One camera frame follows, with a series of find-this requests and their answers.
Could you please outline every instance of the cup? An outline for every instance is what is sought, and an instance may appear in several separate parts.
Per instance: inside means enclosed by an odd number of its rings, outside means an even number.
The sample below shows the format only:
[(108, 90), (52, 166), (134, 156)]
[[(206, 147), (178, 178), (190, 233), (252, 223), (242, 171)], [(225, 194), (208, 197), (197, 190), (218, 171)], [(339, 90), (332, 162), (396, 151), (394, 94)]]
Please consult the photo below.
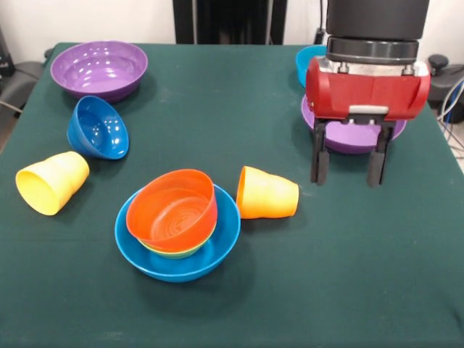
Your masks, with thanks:
[(293, 216), (298, 197), (298, 185), (290, 180), (253, 167), (241, 170), (237, 206), (242, 219)]
[(65, 152), (21, 169), (16, 174), (16, 187), (34, 210), (55, 215), (82, 186), (89, 173), (82, 156), (77, 152)]

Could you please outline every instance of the plastic bowl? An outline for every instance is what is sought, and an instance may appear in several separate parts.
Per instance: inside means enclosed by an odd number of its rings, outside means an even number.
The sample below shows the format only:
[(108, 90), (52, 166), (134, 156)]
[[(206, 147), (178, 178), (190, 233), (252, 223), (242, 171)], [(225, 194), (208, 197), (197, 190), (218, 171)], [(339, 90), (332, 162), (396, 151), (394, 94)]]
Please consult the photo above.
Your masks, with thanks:
[(310, 66), (310, 60), (316, 56), (325, 56), (327, 47), (324, 45), (308, 46), (297, 53), (296, 63), (298, 80), (303, 87), (306, 87), (306, 72)]
[(217, 225), (211, 238), (198, 252), (185, 259), (170, 260), (161, 257), (143, 247), (127, 229), (128, 207), (137, 194), (137, 192), (133, 194), (117, 214), (115, 239), (124, 258), (149, 277), (171, 283), (183, 283), (201, 278), (225, 259), (239, 238), (239, 210), (227, 192), (215, 185)]
[(147, 67), (145, 52), (131, 43), (92, 41), (59, 54), (51, 76), (76, 98), (92, 95), (118, 102), (137, 88)]
[(105, 100), (84, 96), (74, 108), (67, 140), (83, 155), (118, 160), (129, 150), (123, 119)]
[(155, 254), (158, 254), (163, 257), (167, 257), (168, 259), (183, 259), (184, 257), (188, 257), (190, 255), (195, 254), (203, 245), (208, 241), (208, 239), (211, 237), (212, 233), (214, 232), (214, 229), (211, 230), (211, 234), (206, 238), (202, 243), (200, 243), (198, 246), (185, 250), (183, 252), (161, 252), (160, 250), (156, 250), (154, 247), (152, 247), (150, 244), (145, 243), (144, 241), (140, 241), (140, 244), (142, 244), (144, 247), (146, 247), (150, 252), (154, 252)]
[[(307, 104), (307, 97), (302, 100), (302, 115), (304, 121), (314, 128), (314, 112)], [(397, 121), (393, 131), (393, 139), (406, 128), (407, 121)], [(344, 125), (338, 121), (329, 122), (326, 128), (326, 146), (342, 154), (366, 154), (375, 149), (380, 126), (378, 125)]]
[(185, 252), (205, 241), (218, 218), (214, 184), (205, 173), (182, 169), (145, 186), (130, 204), (127, 225), (161, 252)]

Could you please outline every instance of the table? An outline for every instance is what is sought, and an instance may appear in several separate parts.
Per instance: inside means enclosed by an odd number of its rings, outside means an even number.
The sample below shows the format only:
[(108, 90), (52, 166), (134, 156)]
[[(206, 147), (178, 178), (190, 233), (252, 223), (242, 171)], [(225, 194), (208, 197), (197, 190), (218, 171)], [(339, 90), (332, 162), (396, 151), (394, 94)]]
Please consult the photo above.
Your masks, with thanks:
[[(366, 184), (368, 155), (334, 154), (318, 187), (298, 47), (141, 48), (148, 72), (115, 105), (128, 156), (90, 159), (58, 215), (32, 211), (14, 184), (20, 168), (70, 150), (76, 100), (49, 71), (0, 156), (0, 346), (463, 343), (464, 177), (428, 107), (391, 146), (383, 186)], [(113, 225), (135, 190), (195, 167), (234, 195), (243, 165), (296, 181), (296, 216), (243, 221), (230, 256), (193, 283), (162, 283), (125, 261)]]

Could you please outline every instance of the orange cup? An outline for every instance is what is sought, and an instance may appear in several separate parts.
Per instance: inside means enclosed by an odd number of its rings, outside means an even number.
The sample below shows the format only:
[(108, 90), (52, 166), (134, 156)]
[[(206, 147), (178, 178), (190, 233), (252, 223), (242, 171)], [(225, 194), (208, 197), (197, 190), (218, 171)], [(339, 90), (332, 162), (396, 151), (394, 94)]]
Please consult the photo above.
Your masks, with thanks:
[(298, 198), (298, 185), (290, 180), (252, 167), (241, 170), (237, 206), (242, 219), (293, 216)]
[(207, 240), (218, 219), (210, 177), (194, 169), (164, 174), (129, 206), (129, 232), (161, 252), (183, 252)]

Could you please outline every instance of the blue bowl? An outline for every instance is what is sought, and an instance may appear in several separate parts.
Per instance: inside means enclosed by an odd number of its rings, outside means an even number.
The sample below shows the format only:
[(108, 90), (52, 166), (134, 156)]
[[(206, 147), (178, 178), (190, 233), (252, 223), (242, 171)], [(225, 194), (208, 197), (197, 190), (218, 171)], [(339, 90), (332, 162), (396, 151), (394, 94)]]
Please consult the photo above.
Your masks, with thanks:
[(129, 150), (123, 119), (97, 96), (84, 96), (79, 100), (67, 129), (67, 140), (76, 152), (106, 160), (119, 160)]
[(224, 260), (239, 238), (239, 209), (231, 196), (215, 185), (217, 224), (210, 239), (197, 252), (184, 259), (168, 259), (150, 252), (132, 237), (125, 224), (129, 205), (139, 191), (124, 203), (117, 214), (115, 238), (117, 247), (126, 260), (152, 278), (183, 283), (205, 276)]
[(308, 46), (297, 53), (298, 80), (306, 88), (306, 72), (313, 57), (325, 56), (327, 47), (324, 45)]

